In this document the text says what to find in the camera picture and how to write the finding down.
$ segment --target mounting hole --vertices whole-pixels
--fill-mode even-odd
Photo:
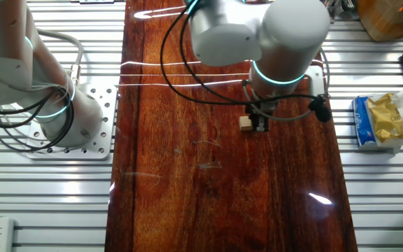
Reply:
[[[86,130],[86,129],[81,129],[80,133],[82,134],[83,137],[85,137],[86,139],[90,139],[90,133]]]

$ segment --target wooden board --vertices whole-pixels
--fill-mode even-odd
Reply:
[[[310,115],[240,132],[243,106],[196,104],[165,85],[160,45],[179,6],[127,1],[106,251],[357,251],[333,122]],[[173,64],[180,27],[166,70],[172,83],[194,84]],[[185,52],[196,61],[188,31]],[[223,82],[216,91],[244,99],[249,62],[191,66],[203,81]],[[199,86],[178,89],[219,101]],[[282,101],[276,116],[297,116],[308,102]]]

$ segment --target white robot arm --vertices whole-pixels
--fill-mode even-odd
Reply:
[[[329,13],[318,0],[194,1],[201,1],[190,10],[197,59],[210,66],[252,60],[253,88],[261,97],[292,92],[330,28]]]
[[[0,105],[16,102],[27,108],[55,87],[67,90],[75,116],[57,146],[68,148],[88,142],[101,127],[103,117],[100,105],[79,90],[78,74],[73,74],[67,74],[42,42],[26,0],[0,1]],[[52,96],[35,117],[48,139],[58,137],[66,122],[62,112],[69,106],[60,99],[59,95]]]

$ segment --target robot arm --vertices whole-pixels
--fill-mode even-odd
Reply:
[[[194,0],[190,20],[197,59],[210,66],[252,60],[253,88],[261,97],[291,93],[318,54],[330,16],[316,0]]]

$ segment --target blue and white package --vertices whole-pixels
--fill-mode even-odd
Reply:
[[[376,139],[369,121],[366,108],[368,97],[357,97],[353,100],[355,132],[357,133],[358,146],[374,146]]]

